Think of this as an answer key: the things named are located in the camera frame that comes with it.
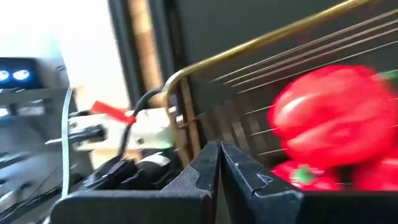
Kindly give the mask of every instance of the red bell pepper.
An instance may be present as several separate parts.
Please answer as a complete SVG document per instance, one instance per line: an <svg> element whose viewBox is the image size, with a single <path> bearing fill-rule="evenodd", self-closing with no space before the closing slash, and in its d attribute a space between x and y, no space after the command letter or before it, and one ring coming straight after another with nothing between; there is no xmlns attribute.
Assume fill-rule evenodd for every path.
<svg viewBox="0 0 398 224"><path fill-rule="evenodd" d="M337 175L330 171L313 170L294 161L283 162L272 173L302 190L342 190Z"/></svg>
<svg viewBox="0 0 398 224"><path fill-rule="evenodd" d="M357 166L353 173L357 190L398 190L398 149Z"/></svg>
<svg viewBox="0 0 398 224"><path fill-rule="evenodd" d="M398 115L393 96L367 67L328 66L292 82L274 102L269 122L301 164L357 163L392 148Z"/></svg>

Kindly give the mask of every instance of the blue led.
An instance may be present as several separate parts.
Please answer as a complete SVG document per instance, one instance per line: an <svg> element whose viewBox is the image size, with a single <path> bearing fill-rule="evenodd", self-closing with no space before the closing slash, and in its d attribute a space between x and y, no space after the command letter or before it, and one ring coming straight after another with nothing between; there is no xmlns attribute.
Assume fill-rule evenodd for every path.
<svg viewBox="0 0 398 224"><path fill-rule="evenodd" d="M27 70L19 70L12 74L16 80L25 80L29 77L29 75L30 73Z"/></svg>
<svg viewBox="0 0 398 224"><path fill-rule="evenodd" d="M0 70L0 81L7 80L10 77L10 73L5 70Z"/></svg>

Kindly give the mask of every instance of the wire basket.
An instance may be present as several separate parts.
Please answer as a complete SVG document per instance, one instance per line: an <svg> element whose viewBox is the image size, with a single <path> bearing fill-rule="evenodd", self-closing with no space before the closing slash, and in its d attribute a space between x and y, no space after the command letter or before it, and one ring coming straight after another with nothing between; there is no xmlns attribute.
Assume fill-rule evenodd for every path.
<svg viewBox="0 0 398 224"><path fill-rule="evenodd" d="M267 123L274 98L291 81L326 65L398 68L398 1L349 0L185 67L166 82L163 100L187 165L209 140L223 139L266 167L286 160ZM177 90L184 121L169 112Z"/></svg>

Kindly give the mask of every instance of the black cable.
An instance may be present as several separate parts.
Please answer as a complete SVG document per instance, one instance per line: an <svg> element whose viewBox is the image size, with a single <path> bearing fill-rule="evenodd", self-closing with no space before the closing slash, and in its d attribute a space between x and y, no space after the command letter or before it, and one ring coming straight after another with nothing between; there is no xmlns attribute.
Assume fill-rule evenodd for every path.
<svg viewBox="0 0 398 224"><path fill-rule="evenodd" d="M137 102L134 111L132 113L132 116L136 117L137 114L142 111L143 109L146 108L148 101L156 94L161 93L162 92L162 88L156 88L153 89L151 91L148 91L147 93L144 94L144 96L142 96L139 101ZM120 147L118 150L118 156L120 158L123 157L124 153L126 152L126 148L127 148L127 143L128 143L128 139L129 139L129 134L130 134L130 130L131 130L131 126L132 124L128 124L123 131L123 135L122 135L122 140L120 143Z"/></svg>

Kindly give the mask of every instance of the red tag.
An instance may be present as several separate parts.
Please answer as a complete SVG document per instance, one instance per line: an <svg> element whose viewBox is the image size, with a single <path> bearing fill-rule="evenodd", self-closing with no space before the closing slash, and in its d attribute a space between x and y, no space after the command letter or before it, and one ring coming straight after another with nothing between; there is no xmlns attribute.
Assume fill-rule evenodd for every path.
<svg viewBox="0 0 398 224"><path fill-rule="evenodd" d="M96 101L91 107L90 111L92 113L104 113L120 122L127 124L134 124L136 122L136 117L126 116L124 111L114 108L113 106L107 105L106 103Z"/></svg>

